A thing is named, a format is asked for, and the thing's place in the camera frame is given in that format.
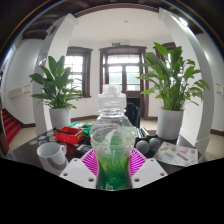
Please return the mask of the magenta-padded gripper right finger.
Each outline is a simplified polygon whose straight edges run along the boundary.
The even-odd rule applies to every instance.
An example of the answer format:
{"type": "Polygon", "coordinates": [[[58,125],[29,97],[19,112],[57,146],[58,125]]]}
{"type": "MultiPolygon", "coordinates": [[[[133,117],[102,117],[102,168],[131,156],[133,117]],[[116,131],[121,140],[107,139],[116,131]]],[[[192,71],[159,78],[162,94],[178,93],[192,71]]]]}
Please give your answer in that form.
{"type": "Polygon", "coordinates": [[[166,171],[154,159],[147,159],[133,148],[130,154],[128,171],[133,188],[140,188],[167,176],[166,171]]]}

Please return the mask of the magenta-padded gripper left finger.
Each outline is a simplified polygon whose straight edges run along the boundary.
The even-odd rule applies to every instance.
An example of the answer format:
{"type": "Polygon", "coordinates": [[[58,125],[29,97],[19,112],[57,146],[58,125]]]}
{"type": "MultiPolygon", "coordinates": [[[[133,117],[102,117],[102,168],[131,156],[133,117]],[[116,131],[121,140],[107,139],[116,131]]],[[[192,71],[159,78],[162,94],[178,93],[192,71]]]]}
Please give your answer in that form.
{"type": "Polygon", "coordinates": [[[72,159],[60,177],[84,188],[95,189],[99,175],[99,164],[93,149],[80,159],[72,159]]]}

